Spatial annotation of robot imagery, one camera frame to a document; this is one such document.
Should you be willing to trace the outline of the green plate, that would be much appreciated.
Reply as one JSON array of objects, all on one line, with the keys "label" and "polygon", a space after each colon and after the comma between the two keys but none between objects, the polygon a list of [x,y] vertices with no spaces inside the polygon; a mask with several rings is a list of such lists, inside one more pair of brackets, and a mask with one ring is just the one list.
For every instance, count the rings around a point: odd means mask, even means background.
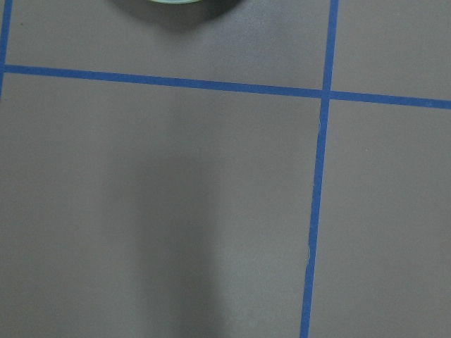
[{"label": "green plate", "polygon": [[158,4],[185,5],[197,3],[201,0],[149,0],[149,1]]}]

